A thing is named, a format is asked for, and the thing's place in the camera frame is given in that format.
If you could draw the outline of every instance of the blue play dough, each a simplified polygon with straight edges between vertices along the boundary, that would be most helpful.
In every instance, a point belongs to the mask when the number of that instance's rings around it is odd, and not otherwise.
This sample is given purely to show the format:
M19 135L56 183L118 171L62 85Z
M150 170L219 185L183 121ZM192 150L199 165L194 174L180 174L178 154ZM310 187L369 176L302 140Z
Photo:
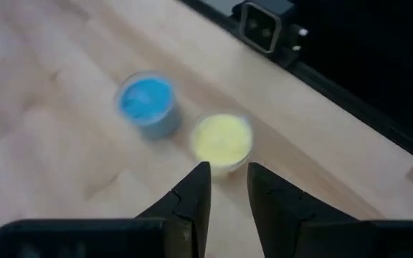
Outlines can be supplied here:
M134 123L146 124L160 119L172 102L169 82L147 78L128 86L120 96L119 107Z

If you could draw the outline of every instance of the wooden table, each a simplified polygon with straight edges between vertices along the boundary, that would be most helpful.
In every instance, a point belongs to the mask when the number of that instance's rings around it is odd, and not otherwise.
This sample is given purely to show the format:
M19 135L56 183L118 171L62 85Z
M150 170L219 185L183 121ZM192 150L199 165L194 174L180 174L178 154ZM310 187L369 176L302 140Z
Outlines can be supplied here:
M113 96L130 74L176 83L184 125L145 142ZM251 160L359 219L413 219L413 156L172 0L0 0L0 226L132 217L195 165L204 112L247 115ZM245 174L212 186L208 257L262 257Z

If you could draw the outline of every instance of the play dough container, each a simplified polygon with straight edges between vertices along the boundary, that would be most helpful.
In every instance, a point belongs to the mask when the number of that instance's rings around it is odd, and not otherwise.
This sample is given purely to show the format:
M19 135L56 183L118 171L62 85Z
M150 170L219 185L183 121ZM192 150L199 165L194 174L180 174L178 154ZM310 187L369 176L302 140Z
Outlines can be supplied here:
M126 120L147 139L163 138L181 124L172 84L157 72L131 75L120 86L115 101Z
M212 175L222 178L237 170L252 149L252 129L244 116L227 113L202 116L191 133L192 153L208 161Z

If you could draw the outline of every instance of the black panel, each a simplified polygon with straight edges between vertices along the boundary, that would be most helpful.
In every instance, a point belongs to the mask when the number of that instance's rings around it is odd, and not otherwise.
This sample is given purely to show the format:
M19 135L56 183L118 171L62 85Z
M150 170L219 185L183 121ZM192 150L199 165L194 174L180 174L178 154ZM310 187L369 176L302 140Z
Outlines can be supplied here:
M240 39L237 10L180 1ZM413 1L293 2L310 32L299 59L268 58L413 154Z
M183 226L169 224L162 219L18 221L0 228L0 258L173 257L166 253L165 234L180 249L188 249L190 242Z

